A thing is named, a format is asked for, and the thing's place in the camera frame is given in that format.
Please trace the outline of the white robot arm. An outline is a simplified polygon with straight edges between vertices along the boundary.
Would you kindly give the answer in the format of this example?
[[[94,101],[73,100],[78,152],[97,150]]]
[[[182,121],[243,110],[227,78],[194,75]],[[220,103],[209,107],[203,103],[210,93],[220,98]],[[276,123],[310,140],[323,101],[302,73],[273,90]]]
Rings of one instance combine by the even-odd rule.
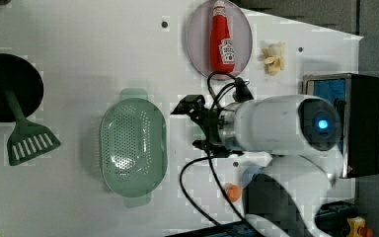
[[[245,220],[264,237],[332,237],[315,217],[343,169],[341,120],[334,106],[310,95],[232,103],[218,112],[200,106],[190,119],[229,152],[265,152],[250,164],[243,187]]]

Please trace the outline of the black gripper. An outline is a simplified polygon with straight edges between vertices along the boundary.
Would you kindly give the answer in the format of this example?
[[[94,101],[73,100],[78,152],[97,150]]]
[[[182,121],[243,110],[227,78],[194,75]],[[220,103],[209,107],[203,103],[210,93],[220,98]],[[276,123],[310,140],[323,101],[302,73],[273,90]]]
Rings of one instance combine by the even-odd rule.
[[[191,120],[197,124],[205,135],[203,140],[195,140],[192,145],[204,151],[207,155],[216,158],[227,158],[231,155],[242,156],[242,151],[226,148],[219,137],[218,112],[208,109],[194,111],[191,114]]]

